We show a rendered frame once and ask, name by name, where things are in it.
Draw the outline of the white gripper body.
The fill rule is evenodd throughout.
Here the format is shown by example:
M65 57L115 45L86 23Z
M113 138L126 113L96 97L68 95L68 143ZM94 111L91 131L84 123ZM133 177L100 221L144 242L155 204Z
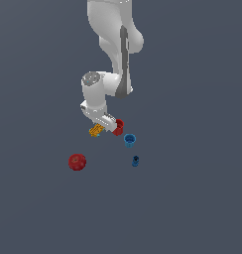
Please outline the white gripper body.
M107 112L107 105L103 103L96 108L90 108L86 101L80 104L82 113L93 123L98 123L106 130L108 128L116 129L116 118Z

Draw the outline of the red cup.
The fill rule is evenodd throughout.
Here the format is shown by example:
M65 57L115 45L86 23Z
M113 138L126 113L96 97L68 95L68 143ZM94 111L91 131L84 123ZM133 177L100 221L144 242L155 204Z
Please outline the red cup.
M113 131L113 134L115 136L120 136L123 134L123 127L124 127L124 122L121 120L121 119L117 119L116 120L116 124L117 124L117 127L116 129Z

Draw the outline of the light blue cup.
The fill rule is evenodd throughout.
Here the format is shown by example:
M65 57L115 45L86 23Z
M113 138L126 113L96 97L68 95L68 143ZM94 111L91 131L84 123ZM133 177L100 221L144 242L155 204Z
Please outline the light blue cup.
M136 142L136 136L134 134L126 134L124 136L124 142L127 148L132 148Z

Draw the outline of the red round apple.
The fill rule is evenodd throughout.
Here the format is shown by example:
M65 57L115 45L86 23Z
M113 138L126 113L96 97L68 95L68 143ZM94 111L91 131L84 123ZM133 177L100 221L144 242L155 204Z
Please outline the red round apple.
M82 154L73 154L68 159L68 166L74 171L81 171L86 165L86 159Z

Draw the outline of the orange yellow toy object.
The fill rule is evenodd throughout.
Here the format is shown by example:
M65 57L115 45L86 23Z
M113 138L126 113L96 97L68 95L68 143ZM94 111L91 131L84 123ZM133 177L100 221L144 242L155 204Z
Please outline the orange yellow toy object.
M99 137L100 136L100 133L104 130L104 127L103 128L97 128L95 125L90 128L88 130L88 133L92 136L92 137Z

